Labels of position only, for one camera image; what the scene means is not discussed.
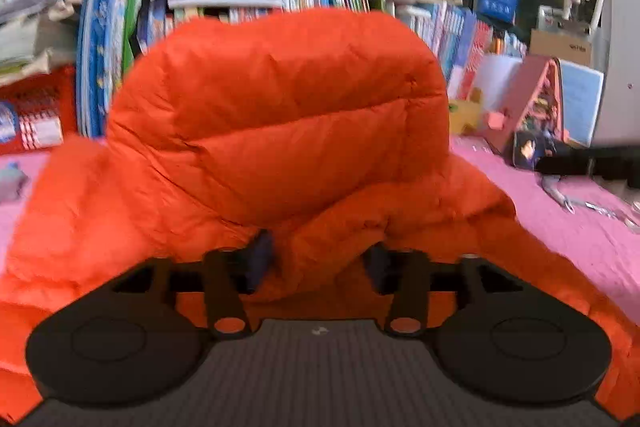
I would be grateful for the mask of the pink toy house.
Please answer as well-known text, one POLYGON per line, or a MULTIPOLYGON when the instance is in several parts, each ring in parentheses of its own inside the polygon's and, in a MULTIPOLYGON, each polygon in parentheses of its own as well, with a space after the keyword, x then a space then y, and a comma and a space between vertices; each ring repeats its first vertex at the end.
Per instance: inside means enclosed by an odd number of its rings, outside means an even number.
POLYGON ((529 55, 515 72, 497 109, 484 117, 480 135, 513 167, 533 171, 539 159, 568 139, 560 62, 529 55))

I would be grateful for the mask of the red plastic crate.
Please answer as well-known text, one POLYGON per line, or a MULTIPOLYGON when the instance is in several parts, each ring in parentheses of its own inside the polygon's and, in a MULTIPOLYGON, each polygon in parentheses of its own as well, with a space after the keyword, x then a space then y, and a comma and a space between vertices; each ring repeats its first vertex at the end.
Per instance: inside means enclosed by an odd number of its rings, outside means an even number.
POLYGON ((64 65, 1 87, 1 154, 47 150, 77 132, 76 70, 64 65))

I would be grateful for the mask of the stack of papers and magazines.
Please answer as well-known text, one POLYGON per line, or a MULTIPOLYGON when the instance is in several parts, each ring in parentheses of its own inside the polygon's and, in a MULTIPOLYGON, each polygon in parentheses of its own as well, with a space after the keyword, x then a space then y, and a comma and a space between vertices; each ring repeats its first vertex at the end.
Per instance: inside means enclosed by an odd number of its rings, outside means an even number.
POLYGON ((75 62, 77 15, 64 0, 1 5, 1 86, 75 62))

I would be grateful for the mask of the grey small plush toy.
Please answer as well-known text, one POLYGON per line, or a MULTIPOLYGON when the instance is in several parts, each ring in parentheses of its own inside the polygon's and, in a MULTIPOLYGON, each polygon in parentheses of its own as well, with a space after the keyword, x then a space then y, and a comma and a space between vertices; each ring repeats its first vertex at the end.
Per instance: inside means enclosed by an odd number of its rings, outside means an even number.
POLYGON ((28 176, 18 162, 10 162, 0 170, 0 202, 19 200, 28 176))

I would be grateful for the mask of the orange puffer jacket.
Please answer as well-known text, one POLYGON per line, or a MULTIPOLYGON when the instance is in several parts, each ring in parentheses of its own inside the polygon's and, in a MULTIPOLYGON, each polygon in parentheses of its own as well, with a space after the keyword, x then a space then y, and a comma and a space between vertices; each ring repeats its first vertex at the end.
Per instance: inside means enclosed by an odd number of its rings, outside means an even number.
POLYGON ((378 242, 476 254, 596 321, 613 345, 598 402, 638 413, 638 326, 451 152, 431 50, 384 13, 318 9, 189 20, 134 63, 104 142, 51 153, 1 273, 2 418, 40 402, 25 347, 48 315, 149 257, 198 261, 262 230, 274 258, 252 322, 382 319, 360 260, 378 242))

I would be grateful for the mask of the cardboard box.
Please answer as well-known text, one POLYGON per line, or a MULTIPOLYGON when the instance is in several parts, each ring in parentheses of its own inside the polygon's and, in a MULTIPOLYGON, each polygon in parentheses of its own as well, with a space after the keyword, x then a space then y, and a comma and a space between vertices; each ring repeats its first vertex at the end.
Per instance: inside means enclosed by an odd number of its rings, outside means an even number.
POLYGON ((592 65, 592 45, 588 40, 558 32, 533 29, 530 34, 529 52, 582 66, 592 65))

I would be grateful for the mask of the pink patterned blanket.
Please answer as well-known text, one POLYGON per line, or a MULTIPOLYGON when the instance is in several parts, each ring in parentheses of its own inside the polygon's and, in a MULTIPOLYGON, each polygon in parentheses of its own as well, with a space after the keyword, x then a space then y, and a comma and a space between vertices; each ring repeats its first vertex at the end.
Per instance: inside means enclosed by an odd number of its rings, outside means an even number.
MULTIPOLYGON (((639 324, 639 233, 590 209, 578 207, 573 214, 562 209, 544 193, 532 172, 508 167, 480 139, 452 136, 450 147, 511 197, 524 228, 552 251, 570 259, 627 317, 639 324)), ((1 156, 1 168, 17 164, 28 176, 20 198, 1 204, 1 273, 15 225, 49 155, 47 150, 1 156)), ((626 211, 639 223, 638 213, 630 211, 628 205, 596 182, 563 182, 561 192, 606 209, 626 211)))

